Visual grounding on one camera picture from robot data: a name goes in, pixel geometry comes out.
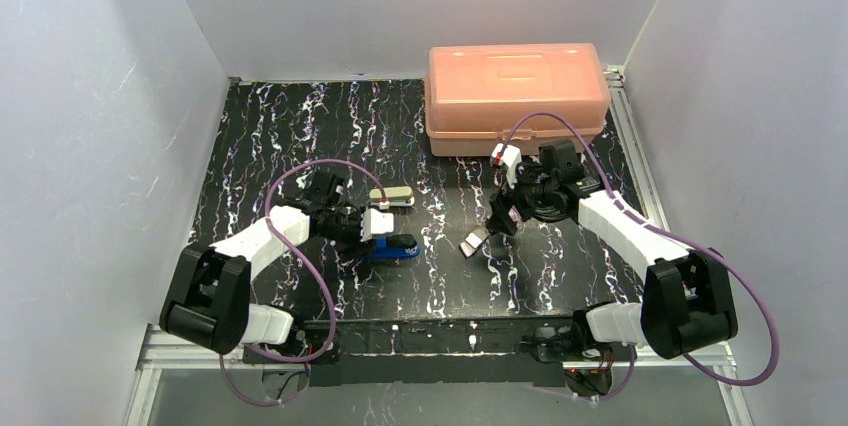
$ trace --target black marble tabletop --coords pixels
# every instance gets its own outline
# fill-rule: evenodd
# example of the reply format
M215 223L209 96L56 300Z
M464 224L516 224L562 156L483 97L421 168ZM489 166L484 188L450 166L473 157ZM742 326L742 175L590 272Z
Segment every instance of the black marble tabletop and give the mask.
M612 120L592 143L613 187L638 199ZM321 238L303 250L336 296L344 319L417 319L568 314L607 300L638 301L641 282L618 255L572 222L521 226L495 236L466 260L457 249L481 223L496 175L487 158L438 158L424 131L423 82L363 81L233 86L224 107L194 220L193 241L212 243L261 218L267 188L292 165L343 158L384 186L411 186L415 207L397 213L396 232L415 235L421 254L404 261L340 262ZM344 167L348 199L373 188ZM296 194L308 173L284 191ZM254 300L304 318L326 318L318 287L287 256L263 271Z

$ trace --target table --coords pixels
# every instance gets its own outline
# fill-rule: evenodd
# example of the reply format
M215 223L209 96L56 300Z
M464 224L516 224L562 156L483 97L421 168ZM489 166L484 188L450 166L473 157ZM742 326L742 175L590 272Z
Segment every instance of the table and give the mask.
M511 317L568 314L608 300L639 301L642 284L619 256L572 222L521 226L496 236L473 258L461 239L488 211L496 174L487 158L438 158L424 130L421 80L251 83L230 88L204 181L191 240L212 243L264 215L267 188L309 159L344 158L386 187L411 186L415 207L396 231L415 235L421 254L404 261L341 263L327 241L303 248L337 297L344 319ZM613 187L639 207L613 121L592 146ZM365 204L368 184L344 167L348 198ZM284 191L296 194L303 174ZM254 300L301 318L326 318L318 287L296 258L263 271Z

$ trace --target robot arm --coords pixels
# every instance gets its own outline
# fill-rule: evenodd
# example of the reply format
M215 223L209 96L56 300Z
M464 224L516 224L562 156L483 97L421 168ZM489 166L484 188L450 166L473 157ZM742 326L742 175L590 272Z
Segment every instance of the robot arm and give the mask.
M492 195L485 228L460 245L474 254L489 234L514 235L520 221L572 219L612 247L642 278L641 303L607 303L577 311L569 342L577 351L603 343L650 345L663 358L736 335L736 313L727 270L696 251L659 236L616 191L610 197L587 178L570 141L542 147L539 161L521 161L518 148L498 145L492 162L505 169Z
M270 219L295 246L314 236L332 240L343 259L411 258L418 244L411 235L386 237L394 217L374 208L342 203L344 179L317 171L297 198L284 198ZM183 249L168 290L159 325L219 354L239 343L282 344L294 318L269 305L250 304L250 284L288 248L261 218L238 234L210 246Z

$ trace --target white wall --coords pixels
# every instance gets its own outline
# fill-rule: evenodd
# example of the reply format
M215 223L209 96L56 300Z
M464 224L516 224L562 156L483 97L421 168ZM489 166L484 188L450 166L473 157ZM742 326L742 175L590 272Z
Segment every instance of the white wall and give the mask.
M184 0L0 0L0 424L119 424L227 78Z
M765 295L775 376L757 424L845 424L848 0L661 0L627 88L671 226L713 245ZM737 288L740 375L768 354Z
M420 77L433 46L592 42L621 64L655 0L187 0L229 76Z

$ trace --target orange storage container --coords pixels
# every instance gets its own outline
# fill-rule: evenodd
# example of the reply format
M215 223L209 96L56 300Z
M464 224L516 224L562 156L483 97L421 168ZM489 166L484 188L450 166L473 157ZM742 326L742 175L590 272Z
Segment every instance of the orange storage container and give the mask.
M533 111L562 115L591 141L603 131L610 103L588 43L433 48L425 81L425 123L436 156L489 156ZM539 117L525 122L511 144L537 154L563 138L573 135L556 119Z

